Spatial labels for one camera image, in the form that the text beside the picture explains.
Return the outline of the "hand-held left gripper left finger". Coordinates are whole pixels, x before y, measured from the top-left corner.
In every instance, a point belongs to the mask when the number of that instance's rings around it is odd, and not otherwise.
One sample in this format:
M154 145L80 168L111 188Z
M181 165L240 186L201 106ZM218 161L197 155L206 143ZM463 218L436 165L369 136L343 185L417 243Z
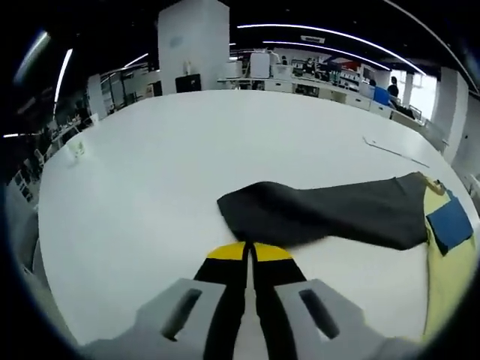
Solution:
M132 359L232 359L245 311L248 246L210 252L194 278L180 278L136 314Z

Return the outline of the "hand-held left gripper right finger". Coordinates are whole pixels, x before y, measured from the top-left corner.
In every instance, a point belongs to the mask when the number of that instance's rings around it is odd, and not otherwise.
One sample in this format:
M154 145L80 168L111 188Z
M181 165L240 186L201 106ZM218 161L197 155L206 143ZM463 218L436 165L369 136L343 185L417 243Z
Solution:
M366 359L362 310L320 280L307 280L284 249L252 246L256 312L270 359Z

